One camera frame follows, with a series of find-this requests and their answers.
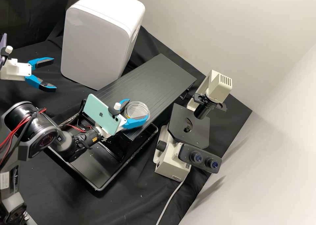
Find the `white wall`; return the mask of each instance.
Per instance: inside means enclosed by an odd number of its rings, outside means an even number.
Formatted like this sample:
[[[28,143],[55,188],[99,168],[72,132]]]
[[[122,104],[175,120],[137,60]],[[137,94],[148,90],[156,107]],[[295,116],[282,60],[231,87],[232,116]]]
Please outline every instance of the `white wall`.
[[[254,109],[316,43],[316,0],[139,0],[143,26]]]
[[[180,222],[315,224],[316,45],[251,114]]]

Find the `white air purifier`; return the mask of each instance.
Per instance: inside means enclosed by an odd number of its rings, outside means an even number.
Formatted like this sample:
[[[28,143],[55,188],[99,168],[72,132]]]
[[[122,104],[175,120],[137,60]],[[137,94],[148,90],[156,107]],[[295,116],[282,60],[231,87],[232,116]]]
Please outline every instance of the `white air purifier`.
[[[99,90],[118,79],[145,13],[137,0],[79,0],[66,12],[62,74]]]

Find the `black cable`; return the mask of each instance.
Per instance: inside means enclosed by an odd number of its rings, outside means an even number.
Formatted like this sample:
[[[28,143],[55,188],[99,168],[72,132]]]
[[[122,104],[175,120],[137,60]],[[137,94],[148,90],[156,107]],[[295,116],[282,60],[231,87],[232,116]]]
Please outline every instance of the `black cable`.
[[[35,119],[37,113],[41,110],[38,110],[36,112],[34,112],[31,116],[31,118],[28,120],[28,122],[26,123],[26,125],[24,126],[21,134],[19,135],[19,137],[17,138],[17,141],[15,142],[13,148],[11,149],[11,151],[8,153],[8,155],[4,158],[2,165],[0,165],[0,170],[2,170],[3,166],[6,164],[6,162],[9,160],[9,158],[11,157],[11,155],[13,154],[14,150],[19,146],[20,142],[21,142],[21,138],[23,137],[24,133],[26,132],[27,128],[29,128],[30,124],[32,123],[32,121]]]
[[[68,119],[67,121],[63,122],[62,125],[67,125],[67,124],[73,125],[73,121],[74,121],[75,119],[77,119],[77,117],[79,117],[79,115],[83,112],[83,108],[85,107],[85,104],[86,104],[86,99],[83,99],[83,100],[81,101],[81,107],[80,107],[80,109],[79,109],[79,112],[76,113],[72,118],[70,118],[70,119]]]

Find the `petri dish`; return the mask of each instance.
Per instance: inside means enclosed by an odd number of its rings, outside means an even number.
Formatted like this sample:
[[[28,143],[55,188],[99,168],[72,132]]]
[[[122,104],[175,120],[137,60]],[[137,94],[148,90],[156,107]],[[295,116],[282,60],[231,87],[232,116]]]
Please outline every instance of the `petri dish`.
[[[130,102],[125,107],[124,114],[127,118],[137,118],[140,116],[148,116],[147,120],[150,118],[150,111],[146,104],[142,102]]]

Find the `microscope focus knob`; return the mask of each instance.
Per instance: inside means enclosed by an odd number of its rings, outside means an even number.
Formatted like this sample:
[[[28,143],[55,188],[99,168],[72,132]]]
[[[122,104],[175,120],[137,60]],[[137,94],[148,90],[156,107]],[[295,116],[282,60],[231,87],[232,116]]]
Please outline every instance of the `microscope focus knob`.
[[[163,152],[167,147],[167,143],[162,141],[162,140],[159,140],[157,142],[157,146],[156,146],[156,149],[159,150],[160,152]]]

